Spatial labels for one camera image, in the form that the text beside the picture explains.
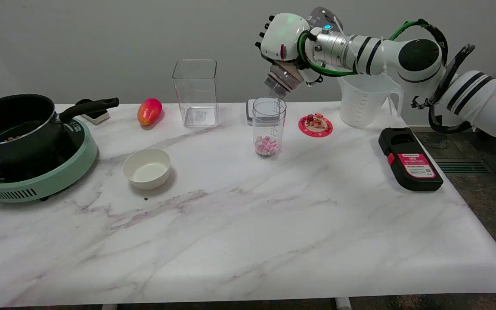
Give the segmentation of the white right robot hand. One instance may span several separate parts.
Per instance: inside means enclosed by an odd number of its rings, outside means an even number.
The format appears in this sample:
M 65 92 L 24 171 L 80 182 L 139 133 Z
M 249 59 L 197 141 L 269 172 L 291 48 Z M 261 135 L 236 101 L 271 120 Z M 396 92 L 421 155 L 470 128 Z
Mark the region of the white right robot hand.
M 254 45 L 260 56 L 270 63 L 266 84 L 280 85 L 288 91 L 295 90 L 302 82 L 309 86 L 323 81 L 322 76 L 305 63 L 298 51 L 298 39 L 310 30 L 306 19 L 289 12 L 271 15 Z

